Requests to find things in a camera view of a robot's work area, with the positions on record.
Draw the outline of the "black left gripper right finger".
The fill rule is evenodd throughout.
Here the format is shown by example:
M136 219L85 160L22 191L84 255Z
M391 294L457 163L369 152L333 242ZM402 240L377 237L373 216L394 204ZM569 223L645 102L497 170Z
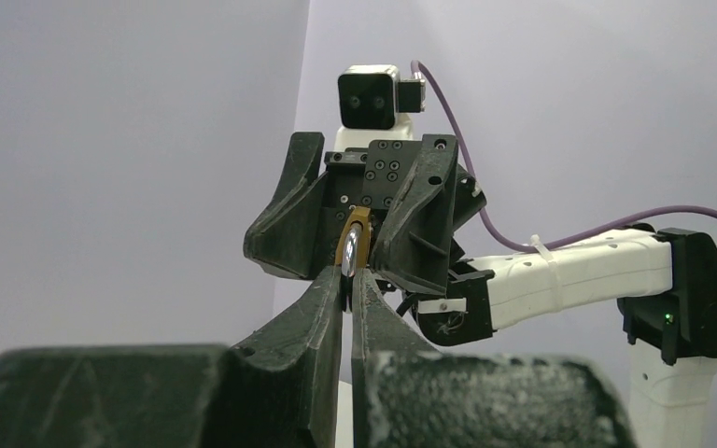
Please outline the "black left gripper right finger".
M438 351L360 270L352 292L357 447L632 447L616 389L590 361Z

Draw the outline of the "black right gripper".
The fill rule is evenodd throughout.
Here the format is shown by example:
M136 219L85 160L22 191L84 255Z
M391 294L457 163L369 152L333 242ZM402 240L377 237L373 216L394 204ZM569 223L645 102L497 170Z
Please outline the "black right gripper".
M295 132L274 195L248 227L243 254L268 274L311 280L316 247L335 247L356 206L372 210L371 270L414 293L446 293L457 227L457 139L372 141L329 151L325 137Z

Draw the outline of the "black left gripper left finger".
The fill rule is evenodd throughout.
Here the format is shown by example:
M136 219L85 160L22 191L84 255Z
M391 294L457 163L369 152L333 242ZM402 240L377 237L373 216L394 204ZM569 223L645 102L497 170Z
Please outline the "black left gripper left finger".
M0 447L332 447L340 271L234 346L22 348L0 355Z

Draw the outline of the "brass padlock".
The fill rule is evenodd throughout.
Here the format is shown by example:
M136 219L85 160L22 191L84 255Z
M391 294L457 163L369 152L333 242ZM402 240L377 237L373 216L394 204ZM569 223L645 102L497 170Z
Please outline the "brass padlock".
M352 312L354 279L367 266L373 232L371 217L370 208L356 206L340 236L335 264L340 267L340 298L346 313Z

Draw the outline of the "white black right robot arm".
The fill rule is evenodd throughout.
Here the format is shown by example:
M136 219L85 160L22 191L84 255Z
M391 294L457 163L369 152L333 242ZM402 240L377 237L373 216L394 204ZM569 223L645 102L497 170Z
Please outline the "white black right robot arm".
M702 447L717 373L717 246L634 217L576 243L469 258L485 205L452 135L390 133L326 151L291 136L244 254L305 293L244 340L243 372L302 407L302 442L338 445L343 314L353 319L357 447ZM574 357L455 356L542 315L615 301L630 348L623 406Z

